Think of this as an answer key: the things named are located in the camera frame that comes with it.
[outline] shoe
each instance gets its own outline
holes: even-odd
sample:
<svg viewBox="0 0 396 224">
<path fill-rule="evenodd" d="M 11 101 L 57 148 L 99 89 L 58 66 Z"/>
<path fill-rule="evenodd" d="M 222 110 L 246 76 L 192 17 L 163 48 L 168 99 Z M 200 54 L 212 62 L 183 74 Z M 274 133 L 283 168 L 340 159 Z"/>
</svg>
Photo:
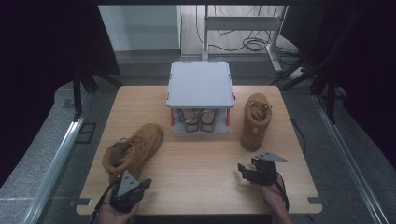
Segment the shoe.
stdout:
<svg viewBox="0 0 396 224">
<path fill-rule="evenodd" d="M 132 137 L 123 138 L 109 147 L 102 160 L 102 165 L 109 175 L 109 183 L 121 177 L 125 170 L 135 179 L 139 179 L 144 164 L 157 152 L 162 141 L 161 127 L 148 123 Z"/>
<path fill-rule="evenodd" d="M 181 109 L 181 116 L 179 121 L 184 123 L 186 132 L 192 133 L 198 131 L 199 110 L 194 109 Z"/>
<path fill-rule="evenodd" d="M 244 128 L 241 133 L 241 145 L 249 151 L 257 151 L 262 145 L 265 131 L 272 118 L 271 106 L 261 93 L 254 93 L 245 105 Z"/>
<path fill-rule="evenodd" d="M 217 109 L 204 110 L 201 116 L 201 130 L 204 132 L 213 132 L 215 126 L 215 116 Z"/>
</svg>

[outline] wooden table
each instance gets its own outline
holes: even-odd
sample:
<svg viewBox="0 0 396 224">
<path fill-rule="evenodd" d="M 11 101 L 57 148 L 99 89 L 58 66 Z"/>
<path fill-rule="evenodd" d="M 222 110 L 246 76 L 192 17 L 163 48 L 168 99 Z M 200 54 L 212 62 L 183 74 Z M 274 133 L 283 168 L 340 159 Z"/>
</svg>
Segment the wooden table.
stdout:
<svg viewBox="0 0 396 224">
<path fill-rule="evenodd" d="M 267 96 L 273 117 L 261 149 L 249 152 L 241 147 L 239 137 L 245 103 L 254 92 Z M 266 151 L 288 160 L 276 162 L 276 168 L 285 180 L 290 212 L 321 211 L 321 204 L 308 201 L 318 193 L 277 87 L 233 86 L 236 100 L 231 109 L 230 131 L 224 134 L 172 133 L 166 93 L 167 86 L 119 89 L 80 196 L 92 199 L 92 203 L 78 205 L 79 214 L 90 215 L 108 186 L 102 166 L 106 149 L 149 122 L 162 127 L 163 142 L 140 176 L 140 180 L 151 178 L 152 183 L 141 201 L 139 215 L 269 214 L 259 192 L 237 170 L 237 163 L 250 168 L 250 159 Z"/>
</svg>

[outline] tan suede boot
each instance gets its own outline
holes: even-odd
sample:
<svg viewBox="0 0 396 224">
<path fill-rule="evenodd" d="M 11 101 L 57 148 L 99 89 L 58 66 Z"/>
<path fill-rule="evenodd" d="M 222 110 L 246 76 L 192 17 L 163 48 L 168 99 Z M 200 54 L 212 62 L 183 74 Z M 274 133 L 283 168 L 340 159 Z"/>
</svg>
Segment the tan suede boot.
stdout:
<svg viewBox="0 0 396 224">
<path fill-rule="evenodd" d="M 109 147 L 102 165 L 109 175 L 109 182 L 122 176 L 125 170 L 139 179 L 143 165 L 158 150 L 163 141 L 163 130 L 157 124 L 143 125 L 132 137 L 123 138 Z"/>
<path fill-rule="evenodd" d="M 261 93 L 252 94 L 245 105 L 242 147 L 249 151 L 257 151 L 262 145 L 271 118 L 272 110 L 267 98 Z"/>
</svg>

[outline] gray floor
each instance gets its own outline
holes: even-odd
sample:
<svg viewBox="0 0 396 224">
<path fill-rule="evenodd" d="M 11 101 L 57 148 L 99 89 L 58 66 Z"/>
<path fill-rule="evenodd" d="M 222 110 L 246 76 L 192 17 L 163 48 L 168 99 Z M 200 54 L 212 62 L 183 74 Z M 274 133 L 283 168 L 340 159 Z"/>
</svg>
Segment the gray floor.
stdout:
<svg viewBox="0 0 396 224">
<path fill-rule="evenodd" d="M 229 63 L 234 85 L 268 85 L 277 76 L 265 55 L 218 55 L 210 59 Z M 200 58 L 180 58 L 176 55 L 137 57 L 120 53 L 118 60 L 121 76 L 113 77 L 124 85 L 167 85 L 171 62 L 199 61 Z M 75 203 L 117 94 L 115 86 L 99 77 L 95 77 L 95 80 L 99 90 L 92 95 L 85 119 L 85 123 L 96 124 L 92 139 L 89 143 L 75 143 L 72 146 L 38 223 L 88 223 L 90 219 L 76 213 Z M 318 189 L 323 211 L 314 215 L 293 215 L 292 218 L 295 223 L 375 223 L 309 93 L 310 83 L 311 80 L 307 80 L 290 90 L 282 91 L 282 96 L 290 118 L 297 124 L 296 134 L 305 151 L 304 155 Z M 72 121 L 74 108 L 70 106 L 73 104 L 71 83 L 57 90 L 54 97 L 55 104 L 40 132 L 11 177 L 0 189 L 0 223 L 22 221 Z M 338 130 L 379 200 L 389 223 L 396 223 L 394 169 L 348 115 L 342 106 L 342 100 L 336 102 L 334 115 Z M 87 136 L 81 134 L 78 140 L 87 140 Z"/>
</svg>

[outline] white wall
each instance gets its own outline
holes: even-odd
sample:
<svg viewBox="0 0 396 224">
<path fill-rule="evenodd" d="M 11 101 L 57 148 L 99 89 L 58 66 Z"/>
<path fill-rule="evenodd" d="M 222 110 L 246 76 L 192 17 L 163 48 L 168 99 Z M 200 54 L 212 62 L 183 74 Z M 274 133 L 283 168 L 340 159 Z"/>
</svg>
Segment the white wall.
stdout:
<svg viewBox="0 0 396 224">
<path fill-rule="evenodd" d="M 99 6 L 114 51 L 180 49 L 180 6 Z"/>
</svg>

